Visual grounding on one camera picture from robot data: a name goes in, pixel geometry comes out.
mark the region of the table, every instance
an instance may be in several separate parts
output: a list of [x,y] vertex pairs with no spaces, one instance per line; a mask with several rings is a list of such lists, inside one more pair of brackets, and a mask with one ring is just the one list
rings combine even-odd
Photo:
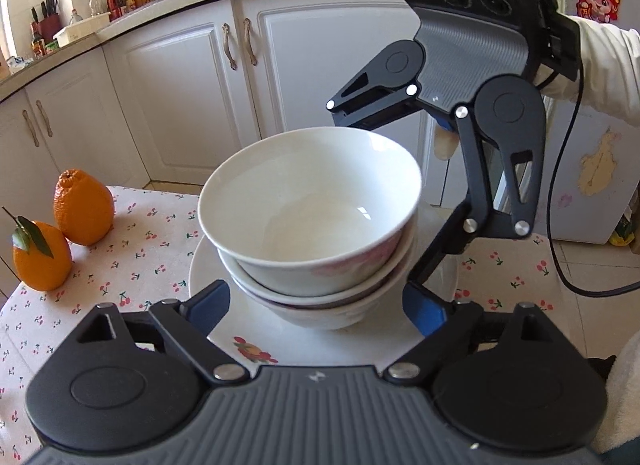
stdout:
[[[167,297],[188,298],[191,257],[203,236],[198,197],[110,189],[113,230],[93,247],[71,244],[74,267],[66,283],[46,294],[18,286],[0,312],[0,464],[23,462],[39,449],[24,409],[26,386],[95,304],[144,311]],[[540,236],[476,239],[461,257],[456,296],[492,311],[535,302],[568,333],[552,266],[548,240]]]

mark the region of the stacked bowls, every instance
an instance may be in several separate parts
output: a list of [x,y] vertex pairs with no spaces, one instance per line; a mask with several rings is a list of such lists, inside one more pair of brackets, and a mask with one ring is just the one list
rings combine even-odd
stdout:
[[339,329],[402,288],[421,188],[413,156],[384,136],[300,129],[225,161],[198,219],[249,297],[294,324]]

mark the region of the robotic arm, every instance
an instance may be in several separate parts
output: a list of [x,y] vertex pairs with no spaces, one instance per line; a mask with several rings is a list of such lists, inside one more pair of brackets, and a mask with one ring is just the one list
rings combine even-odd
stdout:
[[[529,236],[538,206],[546,113],[532,85],[540,64],[578,75],[578,25],[557,0],[405,0],[420,17],[413,40],[384,48],[328,101],[335,125],[373,130],[421,109],[460,135],[468,194],[412,271],[423,283],[476,236]],[[510,214],[493,208],[482,144],[500,152]],[[515,168],[531,164],[527,196]]]

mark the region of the citrus fruit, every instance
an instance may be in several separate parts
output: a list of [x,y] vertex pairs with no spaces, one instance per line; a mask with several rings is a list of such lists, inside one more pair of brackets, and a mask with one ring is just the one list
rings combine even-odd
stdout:
[[13,240],[18,278],[38,291],[51,291],[62,286],[73,264],[65,236],[47,223],[30,222],[22,216],[12,218],[17,226]]
[[114,212],[111,192],[96,178],[79,169],[60,175],[53,216],[69,241],[94,245],[111,229]]

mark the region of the white sleeve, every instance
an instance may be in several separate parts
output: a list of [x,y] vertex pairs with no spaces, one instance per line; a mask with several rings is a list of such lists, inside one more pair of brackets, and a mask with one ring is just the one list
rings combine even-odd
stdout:
[[[640,35],[612,24],[571,16],[580,25],[584,95],[582,103],[596,111],[640,126]],[[535,83],[551,74],[542,66]],[[578,97],[578,80],[559,76],[543,91],[546,96],[563,100]]]

